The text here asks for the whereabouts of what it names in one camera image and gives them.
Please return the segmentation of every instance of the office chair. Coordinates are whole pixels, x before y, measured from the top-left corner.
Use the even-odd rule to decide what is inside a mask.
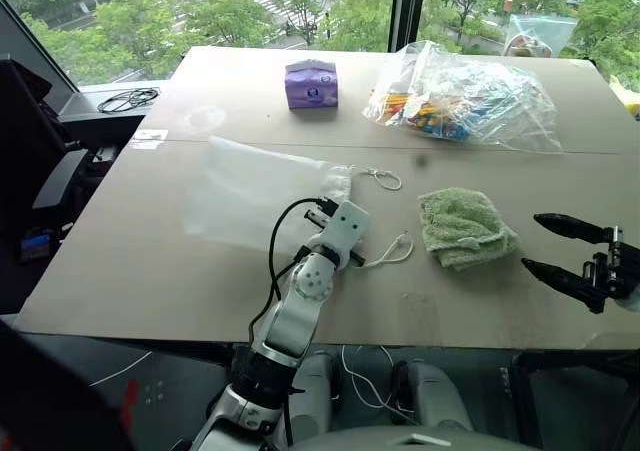
[[[0,56],[0,314],[22,305],[101,179],[44,102],[50,89]]]

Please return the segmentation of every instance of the purple box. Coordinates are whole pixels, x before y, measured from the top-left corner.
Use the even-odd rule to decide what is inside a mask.
[[[289,108],[338,106],[336,65],[315,59],[289,64],[284,89]]]

